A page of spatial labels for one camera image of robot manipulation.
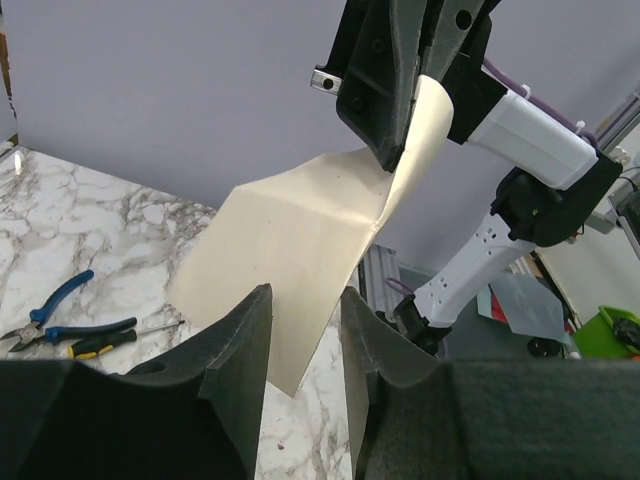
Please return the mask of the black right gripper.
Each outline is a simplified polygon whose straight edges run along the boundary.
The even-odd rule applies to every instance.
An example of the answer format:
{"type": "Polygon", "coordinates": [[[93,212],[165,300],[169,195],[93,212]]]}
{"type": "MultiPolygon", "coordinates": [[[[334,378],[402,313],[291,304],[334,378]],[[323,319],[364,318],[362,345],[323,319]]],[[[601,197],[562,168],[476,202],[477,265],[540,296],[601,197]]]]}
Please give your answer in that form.
{"type": "Polygon", "coordinates": [[[313,88],[336,96],[336,112],[396,169],[419,76],[436,80],[454,107],[449,139],[463,144],[505,94],[482,70],[495,1],[348,1],[313,88]]]}

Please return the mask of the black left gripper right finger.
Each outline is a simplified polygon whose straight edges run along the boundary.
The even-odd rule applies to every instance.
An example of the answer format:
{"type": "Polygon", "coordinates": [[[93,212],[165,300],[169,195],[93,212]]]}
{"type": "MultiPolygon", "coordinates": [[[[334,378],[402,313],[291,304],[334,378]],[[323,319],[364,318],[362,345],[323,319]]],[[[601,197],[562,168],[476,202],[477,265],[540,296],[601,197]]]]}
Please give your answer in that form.
{"type": "Polygon", "coordinates": [[[356,479],[635,479],[639,365],[439,361],[341,296],[356,479]]]}

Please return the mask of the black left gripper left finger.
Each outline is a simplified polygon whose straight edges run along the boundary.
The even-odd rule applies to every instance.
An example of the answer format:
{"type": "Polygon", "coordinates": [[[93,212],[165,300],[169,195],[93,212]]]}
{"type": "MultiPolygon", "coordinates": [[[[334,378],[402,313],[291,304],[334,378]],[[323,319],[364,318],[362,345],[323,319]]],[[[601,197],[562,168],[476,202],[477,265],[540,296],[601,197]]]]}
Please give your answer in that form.
{"type": "Polygon", "coordinates": [[[272,289],[124,375],[72,360],[1,364],[5,479],[250,479],[272,289]]]}

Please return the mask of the cream lined letter paper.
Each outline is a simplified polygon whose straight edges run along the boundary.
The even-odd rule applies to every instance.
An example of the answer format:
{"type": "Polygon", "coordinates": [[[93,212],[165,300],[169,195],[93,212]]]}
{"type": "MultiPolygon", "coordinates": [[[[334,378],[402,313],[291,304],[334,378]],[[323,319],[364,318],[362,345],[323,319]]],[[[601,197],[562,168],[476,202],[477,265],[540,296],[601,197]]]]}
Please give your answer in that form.
{"type": "Polygon", "coordinates": [[[450,130],[453,104],[420,76],[395,171],[368,148],[325,153],[235,187],[182,261],[168,300],[207,327],[252,289],[273,291],[268,381],[294,395],[334,308],[379,230],[412,193],[450,130]]]}

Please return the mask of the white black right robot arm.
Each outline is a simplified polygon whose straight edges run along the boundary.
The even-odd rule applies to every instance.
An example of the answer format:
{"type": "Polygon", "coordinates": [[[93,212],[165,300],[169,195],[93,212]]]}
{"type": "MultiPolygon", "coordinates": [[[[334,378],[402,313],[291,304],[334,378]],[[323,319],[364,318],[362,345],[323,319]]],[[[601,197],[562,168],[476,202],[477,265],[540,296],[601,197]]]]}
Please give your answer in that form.
{"type": "Polygon", "coordinates": [[[622,170],[591,135],[490,64],[493,9],[491,1],[350,1],[311,79],[336,96],[339,118],[385,171],[409,150],[422,79],[438,82],[452,102],[451,141],[512,164],[474,235],[386,320],[431,354],[508,265],[574,235],[622,170]]]}

